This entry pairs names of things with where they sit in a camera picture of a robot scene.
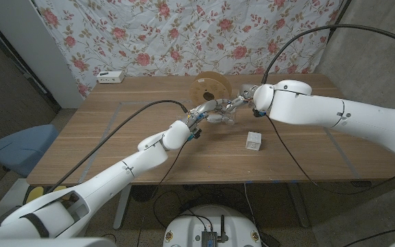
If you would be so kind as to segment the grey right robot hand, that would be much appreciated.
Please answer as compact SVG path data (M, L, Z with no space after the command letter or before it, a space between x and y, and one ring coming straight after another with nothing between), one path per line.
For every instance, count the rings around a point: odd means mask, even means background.
M254 84L242 84L239 88L239 93L236 98L231 100L226 106L226 112L230 113L235 108L243 106L251 102L254 98L255 91L259 88L259 85Z

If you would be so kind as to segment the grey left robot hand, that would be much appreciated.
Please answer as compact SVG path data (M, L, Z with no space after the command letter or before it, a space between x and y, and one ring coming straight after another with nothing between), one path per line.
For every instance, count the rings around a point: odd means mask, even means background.
M211 124L233 122L235 109L230 113L226 112L226 106L229 102L228 99L212 99L192 108L180 120L187 125L191 132L198 129L201 121L207 121Z

